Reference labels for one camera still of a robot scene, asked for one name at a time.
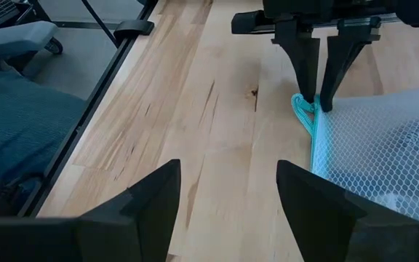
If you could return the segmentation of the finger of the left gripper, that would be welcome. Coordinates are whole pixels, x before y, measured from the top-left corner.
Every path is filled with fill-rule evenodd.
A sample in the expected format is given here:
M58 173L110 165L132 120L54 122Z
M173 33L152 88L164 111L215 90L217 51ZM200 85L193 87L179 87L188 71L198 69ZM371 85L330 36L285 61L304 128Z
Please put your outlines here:
M313 38L313 27L297 20L275 24L273 44L278 44L289 56L295 70L300 94L313 103L319 62L320 39Z
M327 37L327 63L320 92L323 112L332 110L332 100L347 70L362 49L380 39L379 17L338 21L337 36Z

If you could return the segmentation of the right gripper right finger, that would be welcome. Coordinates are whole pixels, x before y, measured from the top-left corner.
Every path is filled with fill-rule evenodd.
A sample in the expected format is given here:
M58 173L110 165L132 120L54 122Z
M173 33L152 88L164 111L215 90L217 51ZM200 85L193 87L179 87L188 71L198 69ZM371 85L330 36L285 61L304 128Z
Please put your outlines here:
M304 261L419 261L419 221L287 160L276 184Z

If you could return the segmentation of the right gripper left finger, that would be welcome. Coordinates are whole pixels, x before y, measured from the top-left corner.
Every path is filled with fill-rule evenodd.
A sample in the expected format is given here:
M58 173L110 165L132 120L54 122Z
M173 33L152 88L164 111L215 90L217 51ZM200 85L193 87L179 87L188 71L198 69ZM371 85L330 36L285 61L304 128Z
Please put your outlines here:
M0 217L0 261L165 261L180 186L180 160L171 159L78 217Z

